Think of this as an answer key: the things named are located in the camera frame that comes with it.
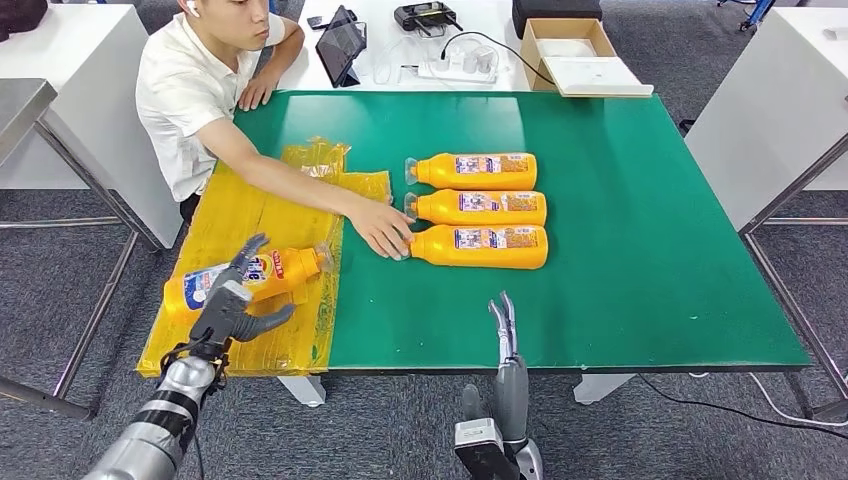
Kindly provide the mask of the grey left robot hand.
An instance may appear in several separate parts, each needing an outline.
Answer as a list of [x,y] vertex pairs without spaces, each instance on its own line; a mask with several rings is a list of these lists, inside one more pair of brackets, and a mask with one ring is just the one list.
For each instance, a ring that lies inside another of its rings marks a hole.
[[276,312],[255,317],[246,313],[253,294],[243,284],[249,261],[269,242],[264,234],[249,238],[229,265],[212,284],[204,308],[194,323],[187,346],[190,356],[209,362],[221,359],[232,340],[249,342],[286,323],[295,310],[293,304]]

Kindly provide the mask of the person's left hand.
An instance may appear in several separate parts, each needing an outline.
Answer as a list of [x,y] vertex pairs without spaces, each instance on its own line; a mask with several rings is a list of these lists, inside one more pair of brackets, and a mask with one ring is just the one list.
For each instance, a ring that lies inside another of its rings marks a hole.
[[254,110],[265,105],[278,85],[279,78],[266,73],[260,73],[251,79],[241,93],[237,106],[242,111]]

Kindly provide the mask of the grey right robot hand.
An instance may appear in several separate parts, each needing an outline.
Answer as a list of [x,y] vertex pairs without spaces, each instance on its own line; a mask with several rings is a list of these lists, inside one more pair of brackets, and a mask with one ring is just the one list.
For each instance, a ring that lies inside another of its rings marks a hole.
[[527,420],[529,408],[529,379],[527,365],[519,352],[516,314],[512,300],[505,291],[500,301],[490,300],[488,310],[496,321],[499,361],[495,380],[494,417],[484,418],[479,391],[467,385],[463,391],[463,407],[470,418],[459,424],[457,440],[494,440],[497,426],[505,445],[520,450],[529,443]]

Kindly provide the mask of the person's right hand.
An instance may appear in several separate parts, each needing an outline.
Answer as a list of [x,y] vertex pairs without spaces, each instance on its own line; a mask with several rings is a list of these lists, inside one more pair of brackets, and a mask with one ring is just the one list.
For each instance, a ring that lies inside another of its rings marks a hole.
[[342,209],[342,215],[381,257],[402,260],[409,255],[413,220],[391,205],[356,197]]

